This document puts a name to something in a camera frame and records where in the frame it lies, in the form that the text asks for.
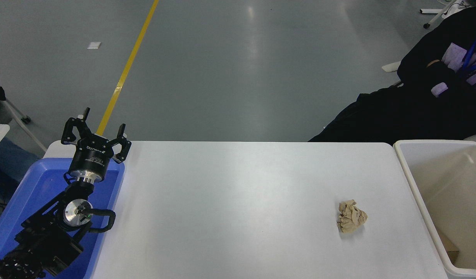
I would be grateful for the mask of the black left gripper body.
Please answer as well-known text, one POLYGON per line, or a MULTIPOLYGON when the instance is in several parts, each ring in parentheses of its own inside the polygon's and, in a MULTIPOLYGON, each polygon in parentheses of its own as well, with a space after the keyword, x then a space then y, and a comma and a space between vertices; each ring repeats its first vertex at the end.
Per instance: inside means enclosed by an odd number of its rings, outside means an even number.
POLYGON ((97 179, 104 179, 109 161, 114 155, 107 138, 89 136, 80 138, 69 167, 69 175, 78 177, 81 172, 91 172, 97 179))

